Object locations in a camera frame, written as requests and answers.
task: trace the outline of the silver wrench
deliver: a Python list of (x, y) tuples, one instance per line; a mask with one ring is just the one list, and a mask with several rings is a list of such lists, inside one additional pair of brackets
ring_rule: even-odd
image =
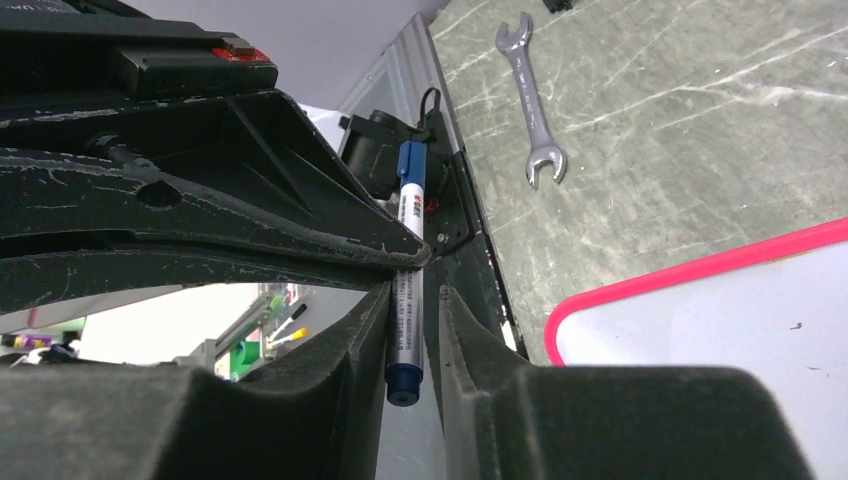
[(521, 95), (521, 105), (524, 107), (524, 120), (527, 121), (527, 132), (530, 134), (530, 156), (527, 157), (527, 181), (533, 188), (539, 188), (539, 168), (551, 163), (554, 166), (554, 182), (562, 182), (568, 165), (568, 156), (559, 148), (548, 130), (548, 122), (542, 111), (539, 100), (539, 90), (533, 69), (527, 60), (527, 43), (530, 40), (530, 16), (521, 12), (521, 22), (518, 30), (512, 35), (507, 34), (506, 22), (501, 24), (495, 37), (495, 46), (509, 59), (512, 73), (518, 84)]

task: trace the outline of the black cable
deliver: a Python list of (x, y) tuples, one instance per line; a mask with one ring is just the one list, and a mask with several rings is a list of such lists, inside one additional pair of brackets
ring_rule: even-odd
[(421, 97), (421, 112), (418, 117), (418, 127), (424, 129), (424, 118), (427, 116), (427, 99), (430, 98), (430, 94), (435, 93), (436, 96), (433, 99), (433, 109), (438, 111), (442, 105), (442, 92), (436, 87), (430, 87), (424, 92), (424, 96)]

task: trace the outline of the pink border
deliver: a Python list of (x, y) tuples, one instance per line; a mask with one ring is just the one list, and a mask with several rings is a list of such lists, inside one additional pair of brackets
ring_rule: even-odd
[(844, 241), (848, 241), (848, 217), (567, 298), (551, 312), (545, 325), (548, 358), (556, 366), (565, 365), (557, 351), (556, 334), (563, 320), (578, 310)]

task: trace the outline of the marker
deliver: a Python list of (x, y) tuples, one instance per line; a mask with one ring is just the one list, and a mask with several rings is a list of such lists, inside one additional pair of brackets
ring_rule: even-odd
[[(424, 174), (427, 145), (406, 142), (400, 148), (400, 207), (398, 218), (412, 233), (424, 238)], [(424, 273), (402, 272), (395, 276), (394, 335), (389, 338), (386, 355), (386, 399), (397, 407), (418, 402), (421, 380), (421, 349), (424, 318)]]

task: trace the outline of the gray marble surface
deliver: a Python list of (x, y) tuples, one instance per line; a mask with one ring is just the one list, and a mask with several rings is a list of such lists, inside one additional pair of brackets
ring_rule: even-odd
[[(570, 154), (524, 176), (502, 21)], [(431, 26), (531, 359), (565, 298), (848, 215), (848, 2), (454, 0)]]

